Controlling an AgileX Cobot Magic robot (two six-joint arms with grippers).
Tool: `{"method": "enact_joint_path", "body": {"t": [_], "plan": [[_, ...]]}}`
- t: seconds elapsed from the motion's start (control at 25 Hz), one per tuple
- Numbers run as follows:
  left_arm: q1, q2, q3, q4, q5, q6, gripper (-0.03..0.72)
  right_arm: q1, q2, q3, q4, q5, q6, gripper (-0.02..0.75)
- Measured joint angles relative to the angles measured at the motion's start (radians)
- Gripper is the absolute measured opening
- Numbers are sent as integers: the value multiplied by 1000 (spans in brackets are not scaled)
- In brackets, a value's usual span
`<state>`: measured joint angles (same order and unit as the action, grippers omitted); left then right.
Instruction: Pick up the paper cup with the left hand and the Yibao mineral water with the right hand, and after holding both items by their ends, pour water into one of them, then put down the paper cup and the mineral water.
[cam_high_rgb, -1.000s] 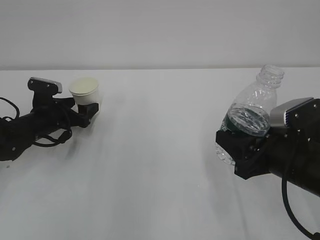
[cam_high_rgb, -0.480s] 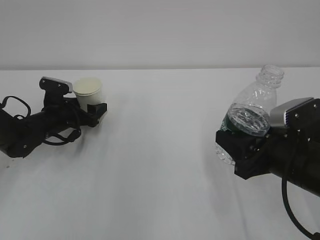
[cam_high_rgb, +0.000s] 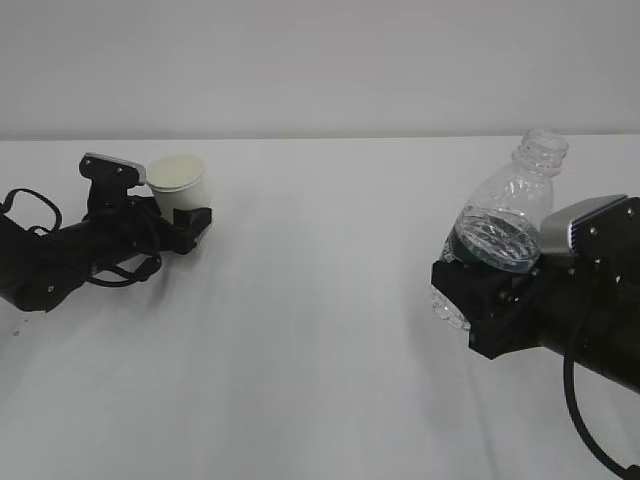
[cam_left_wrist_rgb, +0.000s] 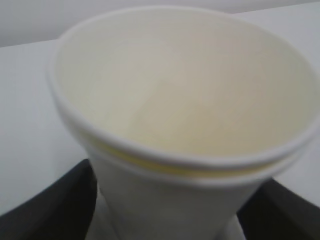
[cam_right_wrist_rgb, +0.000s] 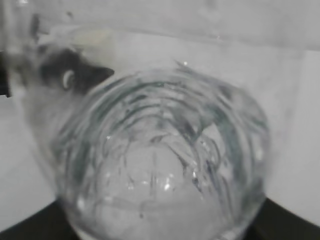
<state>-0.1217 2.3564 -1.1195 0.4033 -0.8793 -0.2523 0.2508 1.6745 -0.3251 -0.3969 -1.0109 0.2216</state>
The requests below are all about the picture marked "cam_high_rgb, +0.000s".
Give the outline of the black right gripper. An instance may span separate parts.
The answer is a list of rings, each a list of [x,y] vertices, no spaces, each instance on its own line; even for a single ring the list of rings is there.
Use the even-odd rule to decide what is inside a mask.
[[[469,325],[469,346],[496,359],[532,348],[639,389],[639,255],[544,263],[515,277],[484,264],[437,260],[432,286]]]

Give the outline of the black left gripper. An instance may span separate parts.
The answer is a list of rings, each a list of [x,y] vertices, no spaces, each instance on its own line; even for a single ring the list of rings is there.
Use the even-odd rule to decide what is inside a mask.
[[[111,242],[125,254],[153,256],[162,251],[191,252],[212,224],[213,209],[173,210],[173,224],[165,220],[153,196],[130,195],[122,176],[92,181],[82,223],[94,239]]]

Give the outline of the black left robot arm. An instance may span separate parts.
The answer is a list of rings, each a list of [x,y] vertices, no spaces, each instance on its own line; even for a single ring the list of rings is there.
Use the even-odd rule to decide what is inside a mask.
[[[41,193],[51,227],[24,228],[9,217],[19,189],[1,203],[1,296],[25,312],[49,312],[86,283],[121,288],[147,281],[163,265],[165,251],[186,255],[212,224],[209,206],[177,207],[161,214],[158,200],[131,194],[143,185],[144,166],[89,153],[79,163],[90,180],[87,213],[63,226],[60,209]]]

